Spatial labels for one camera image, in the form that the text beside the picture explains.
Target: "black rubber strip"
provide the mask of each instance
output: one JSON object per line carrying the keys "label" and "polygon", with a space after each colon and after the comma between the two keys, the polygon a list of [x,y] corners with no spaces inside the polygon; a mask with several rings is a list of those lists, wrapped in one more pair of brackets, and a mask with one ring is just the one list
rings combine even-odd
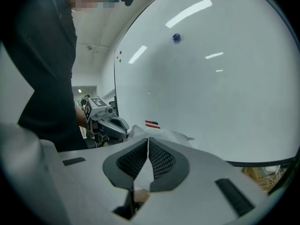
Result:
{"label": "black rubber strip", "polygon": [[113,210],[113,213],[129,220],[135,214],[134,206],[134,192],[128,191],[124,205],[117,207],[115,210]]}
{"label": "black rubber strip", "polygon": [[251,202],[234,186],[229,179],[219,179],[215,181],[215,183],[240,217],[250,212],[254,208]]}
{"label": "black rubber strip", "polygon": [[75,163],[80,163],[85,161],[84,158],[82,157],[76,157],[76,158],[72,158],[72,159],[68,159],[68,160],[63,160],[62,162],[64,163],[65,166],[69,166]]}
{"label": "black rubber strip", "polygon": [[294,157],[278,160],[278,161],[270,161],[270,162],[261,162],[261,163],[251,163],[251,162],[233,162],[227,161],[234,167],[270,167],[270,166],[277,166],[283,164],[289,164],[295,160]]}
{"label": "black rubber strip", "polygon": [[[116,93],[116,81],[114,81],[114,87],[115,87],[115,93]],[[115,107],[117,116],[119,116],[117,96],[114,96],[114,107]]]}

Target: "red and white sticker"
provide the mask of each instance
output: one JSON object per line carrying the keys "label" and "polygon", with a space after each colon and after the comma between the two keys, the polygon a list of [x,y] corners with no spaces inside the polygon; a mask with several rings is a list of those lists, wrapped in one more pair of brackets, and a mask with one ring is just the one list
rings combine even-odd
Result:
{"label": "red and white sticker", "polygon": [[148,120],[146,120],[145,122],[147,127],[160,129],[160,127],[158,126],[158,122]]}

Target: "blue magnet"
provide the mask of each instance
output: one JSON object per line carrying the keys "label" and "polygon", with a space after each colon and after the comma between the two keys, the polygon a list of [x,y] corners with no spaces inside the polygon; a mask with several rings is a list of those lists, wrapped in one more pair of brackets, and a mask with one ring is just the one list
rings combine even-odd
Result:
{"label": "blue magnet", "polygon": [[179,41],[180,40],[180,35],[178,33],[173,35],[173,40],[174,41]]}

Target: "person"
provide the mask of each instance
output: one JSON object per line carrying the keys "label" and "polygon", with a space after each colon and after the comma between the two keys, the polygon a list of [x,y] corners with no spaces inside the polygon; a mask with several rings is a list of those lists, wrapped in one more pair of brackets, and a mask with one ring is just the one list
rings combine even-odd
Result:
{"label": "person", "polygon": [[85,95],[82,99],[81,99],[81,107],[82,109],[84,109],[84,106],[86,105],[87,100],[90,98],[90,95]]}
{"label": "person", "polygon": [[103,1],[117,0],[26,0],[2,38],[34,89],[19,125],[52,141],[58,152],[87,148],[78,127],[86,128],[87,122],[74,104],[71,85],[77,40],[72,10]]}

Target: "wall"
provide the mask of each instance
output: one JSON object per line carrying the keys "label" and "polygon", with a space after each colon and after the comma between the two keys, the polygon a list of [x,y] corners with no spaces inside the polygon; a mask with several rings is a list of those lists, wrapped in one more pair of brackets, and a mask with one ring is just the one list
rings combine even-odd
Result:
{"label": "wall", "polygon": [[0,122],[17,123],[34,90],[0,44]]}
{"label": "wall", "polygon": [[114,89],[114,51],[116,47],[118,46],[120,40],[124,36],[125,32],[128,30],[130,25],[134,22],[136,17],[144,10],[144,7],[138,11],[129,21],[128,23],[124,26],[122,31],[119,33],[115,41],[113,42],[111,49],[109,50],[103,66],[100,68],[100,84],[99,84],[99,92],[100,92],[100,97],[105,96],[108,93],[111,93],[111,91]]}
{"label": "wall", "polygon": [[[106,58],[104,59],[103,66],[101,66],[100,70],[100,81],[99,81],[99,96],[103,97],[106,94],[110,93],[114,89],[114,73],[113,73],[113,67],[114,67],[114,51],[119,43],[119,41],[122,39],[125,32],[128,30],[130,25],[134,22],[136,17],[152,2],[153,0],[134,0],[133,4],[128,7],[130,9],[135,9],[136,13],[134,16],[131,16],[129,21],[124,25],[116,39],[111,45],[111,49],[109,50]],[[122,13],[124,14],[124,11],[121,11],[119,9],[116,9],[112,16],[109,19],[108,26],[113,26],[116,23],[120,22],[120,17],[122,16]]]}
{"label": "wall", "polygon": [[74,100],[81,100],[85,95],[89,94],[91,98],[97,96],[96,87],[72,87]]}
{"label": "wall", "polygon": [[73,73],[72,87],[99,85],[99,72],[97,73]]}

